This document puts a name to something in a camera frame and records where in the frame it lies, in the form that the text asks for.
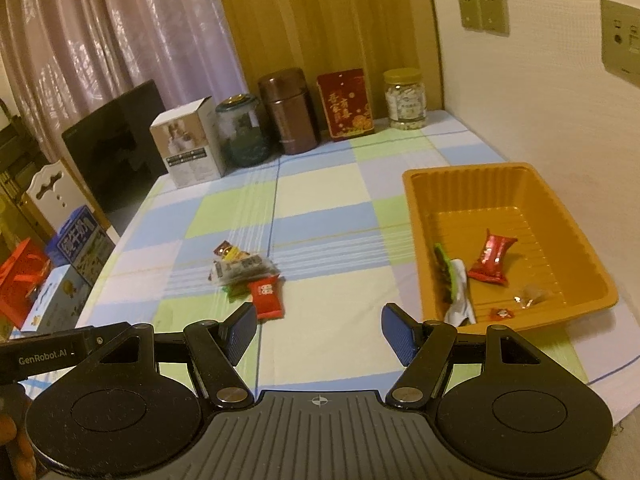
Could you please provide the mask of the left hand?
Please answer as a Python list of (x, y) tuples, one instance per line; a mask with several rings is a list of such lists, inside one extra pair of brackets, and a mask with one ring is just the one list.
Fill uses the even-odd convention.
[(2, 479), (37, 478), (37, 461), (23, 422), (29, 402), (22, 385), (1, 387), (1, 448), (8, 456), (10, 471), (2, 472)]

